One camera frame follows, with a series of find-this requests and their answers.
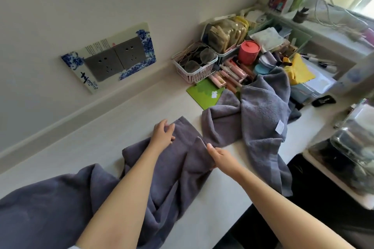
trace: wall baseboard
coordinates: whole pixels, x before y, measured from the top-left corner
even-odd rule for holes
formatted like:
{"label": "wall baseboard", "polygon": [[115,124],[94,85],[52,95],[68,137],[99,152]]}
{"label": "wall baseboard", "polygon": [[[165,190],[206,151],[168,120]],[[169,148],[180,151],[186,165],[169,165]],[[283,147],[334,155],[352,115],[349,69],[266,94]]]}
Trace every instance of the wall baseboard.
{"label": "wall baseboard", "polygon": [[171,62],[165,61],[162,65],[157,66],[154,72],[142,79],[105,95],[38,133],[5,149],[0,153],[0,174],[114,109],[148,87],[153,86],[166,77],[167,74],[172,73],[173,68],[174,66]]}

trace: red container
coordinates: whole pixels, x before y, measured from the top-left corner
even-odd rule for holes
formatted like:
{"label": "red container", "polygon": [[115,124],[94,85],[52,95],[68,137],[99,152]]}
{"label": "red container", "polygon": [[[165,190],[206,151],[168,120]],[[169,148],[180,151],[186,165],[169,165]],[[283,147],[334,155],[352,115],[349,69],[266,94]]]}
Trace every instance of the red container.
{"label": "red container", "polygon": [[247,40],[240,46],[238,59],[245,65],[251,65],[256,60],[260,46],[252,40]]}

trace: towel tag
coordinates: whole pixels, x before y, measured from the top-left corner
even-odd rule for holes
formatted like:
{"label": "towel tag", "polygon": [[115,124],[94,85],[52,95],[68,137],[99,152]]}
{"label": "towel tag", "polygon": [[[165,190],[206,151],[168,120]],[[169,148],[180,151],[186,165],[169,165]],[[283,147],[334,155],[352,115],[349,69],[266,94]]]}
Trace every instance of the towel tag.
{"label": "towel tag", "polygon": [[283,130],[284,130],[284,123],[280,120],[280,121],[278,122],[277,128],[275,128],[275,131],[276,131],[279,135],[282,135]]}

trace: yellow sponge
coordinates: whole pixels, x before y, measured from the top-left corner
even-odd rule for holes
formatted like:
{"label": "yellow sponge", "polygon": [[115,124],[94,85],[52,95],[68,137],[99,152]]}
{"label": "yellow sponge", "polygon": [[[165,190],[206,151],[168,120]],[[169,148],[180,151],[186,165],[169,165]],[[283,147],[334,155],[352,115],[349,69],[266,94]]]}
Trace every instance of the yellow sponge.
{"label": "yellow sponge", "polygon": [[[291,63],[287,57],[284,57],[283,61]],[[295,54],[292,66],[284,67],[284,70],[288,75],[291,86],[302,84],[315,78],[315,75],[309,71],[308,66],[306,66],[301,55],[298,53]]]}

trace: person's right hand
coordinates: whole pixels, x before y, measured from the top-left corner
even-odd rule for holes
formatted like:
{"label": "person's right hand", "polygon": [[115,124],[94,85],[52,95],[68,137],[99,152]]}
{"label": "person's right hand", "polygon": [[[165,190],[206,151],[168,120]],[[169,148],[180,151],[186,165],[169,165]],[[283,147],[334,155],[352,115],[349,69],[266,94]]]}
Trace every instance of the person's right hand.
{"label": "person's right hand", "polygon": [[244,168],[236,158],[234,158],[229,151],[221,148],[214,148],[211,144],[207,144],[206,148],[214,159],[215,165],[223,173],[236,180],[240,171]]}

